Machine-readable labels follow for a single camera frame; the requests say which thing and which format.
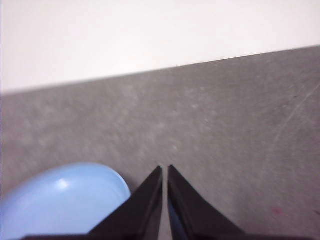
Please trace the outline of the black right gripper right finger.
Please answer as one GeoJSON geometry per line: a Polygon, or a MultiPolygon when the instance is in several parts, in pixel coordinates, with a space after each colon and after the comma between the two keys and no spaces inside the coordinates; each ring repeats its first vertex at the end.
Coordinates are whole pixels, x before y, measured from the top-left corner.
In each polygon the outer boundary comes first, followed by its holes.
{"type": "Polygon", "coordinates": [[[247,240],[249,236],[210,205],[173,166],[168,167],[168,212],[174,240],[247,240]]]}

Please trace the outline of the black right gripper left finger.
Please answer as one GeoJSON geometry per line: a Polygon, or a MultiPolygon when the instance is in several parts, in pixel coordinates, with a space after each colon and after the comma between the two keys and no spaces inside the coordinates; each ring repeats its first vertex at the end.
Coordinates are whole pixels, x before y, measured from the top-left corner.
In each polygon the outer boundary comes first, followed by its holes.
{"type": "Polygon", "coordinates": [[[91,240],[157,240],[163,206],[163,169],[157,166],[126,202],[95,226],[91,240]]]}

